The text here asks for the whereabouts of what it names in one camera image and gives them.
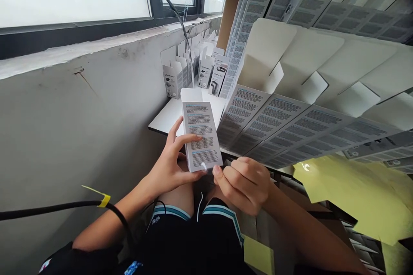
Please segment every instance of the finger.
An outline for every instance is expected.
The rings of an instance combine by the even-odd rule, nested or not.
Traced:
[[[259,191],[259,188],[255,183],[249,181],[240,172],[230,166],[225,167],[223,173],[225,178],[235,189],[244,194],[251,203],[255,204],[254,197]]]
[[[178,120],[175,121],[171,130],[169,130],[168,137],[166,138],[166,144],[172,145],[176,138],[176,133],[178,132],[179,126],[181,125],[182,121],[184,120],[184,116],[179,116]]]
[[[269,173],[268,169],[265,166],[263,166],[261,163],[259,163],[258,161],[252,158],[240,157],[237,160],[254,165],[257,168],[257,170],[260,172]]]
[[[258,167],[254,163],[246,163],[241,160],[234,160],[231,162],[231,167],[241,173],[243,177],[253,182],[254,184],[259,184],[260,175],[258,174]]]
[[[178,160],[186,160],[186,156],[183,153],[178,153]]]
[[[250,200],[236,190],[229,181],[225,178],[224,172],[219,166],[214,166],[213,170],[214,180],[221,188],[223,195],[240,210],[246,212],[247,214],[253,213],[253,205]]]
[[[207,173],[205,171],[196,171],[196,172],[183,172],[183,173],[178,173],[177,176],[180,180],[180,183],[186,184],[186,183],[193,183],[199,180],[201,177],[206,175]]]
[[[174,151],[178,152],[182,148],[182,146],[184,146],[186,143],[200,141],[200,140],[202,140],[202,135],[184,134],[184,135],[178,136],[175,139],[175,142],[173,142],[172,148]]]

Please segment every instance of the wall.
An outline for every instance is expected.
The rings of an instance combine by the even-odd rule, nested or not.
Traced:
[[[182,40],[174,24],[0,61],[0,210],[98,198],[82,184],[112,202],[128,193],[163,148],[147,125],[167,101],[160,52]],[[0,274],[36,274],[101,213],[0,222]]]

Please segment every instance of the window frame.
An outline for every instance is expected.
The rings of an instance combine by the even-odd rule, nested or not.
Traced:
[[[204,14],[205,0],[194,0],[186,9],[176,6],[184,21],[220,15],[222,12]],[[178,22],[169,6],[162,0],[148,0],[152,17],[118,20],[87,21],[65,24],[0,28],[0,60],[42,52],[46,49],[67,46],[106,37],[160,27]]]

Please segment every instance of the shorts stripe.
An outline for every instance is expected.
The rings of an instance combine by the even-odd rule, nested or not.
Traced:
[[[235,232],[240,240],[240,246],[244,243],[244,238],[241,236],[240,225],[238,223],[237,216],[234,211],[221,205],[208,205],[202,213],[203,215],[215,214],[227,217],[232,220],[235,227]]]
[[[165,208],[163,207],[163,205],[157,205],[154,209],[154,213],[152,214],[151,220],[154,218],[155,215],[162,215],[162,214],[165,214]],[[188,221],[191,218],[188,215],[188,213],[172,205],[166,205],[166,214],[181,217],[185,221]]]

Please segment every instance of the person's left hand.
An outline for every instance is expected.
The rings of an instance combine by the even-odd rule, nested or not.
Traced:
[[[183,171],[180,166],[186,167],[186,163],[178,164],[178,160],[186,159],[186,156],[179,152],[181,148],[186,143],[202,140],[202,136],[196,134],[185,134],[176,137],[176,132],[183,119],[180,116],[172,126],[161,156],[143,180],[146,189],[154,195],[153,198],[172,191],[180,185],[195,182],[207,174],[206,171],[190,173],[187,168],[184,169],[186,171]]]

